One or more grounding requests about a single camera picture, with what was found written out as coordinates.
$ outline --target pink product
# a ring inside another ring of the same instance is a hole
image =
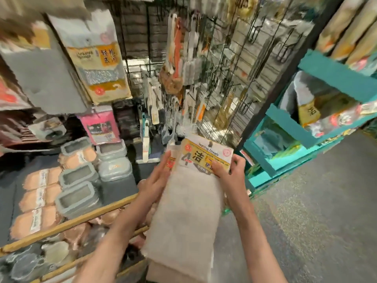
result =
[[[94,145],[121,141],[112,110],[78,117]]]

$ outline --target store aisle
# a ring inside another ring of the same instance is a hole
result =
[[[254,200],[290,283],[377,281],[377,142],[356,132]],[[233,215],[221,219],[212,282],[251,282]]]

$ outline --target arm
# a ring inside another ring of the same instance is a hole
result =
[[[86,262],[75,283],[112,283],[119,270],[125,250],[135,229],[152,204],[162,194],[170,175],[166,167],[170,152],[165,153],[159,166],[149,178],[139,184],[139,195],[115,219],[109,232],[101,240],[93,256]]]
[[[229,205],[237,220],[243,251],[250,277],[254,283],[287,283],[285,276],[267,242],[245,187],[245,159],[233,155],[228,174],[221,165],[213,163]]]

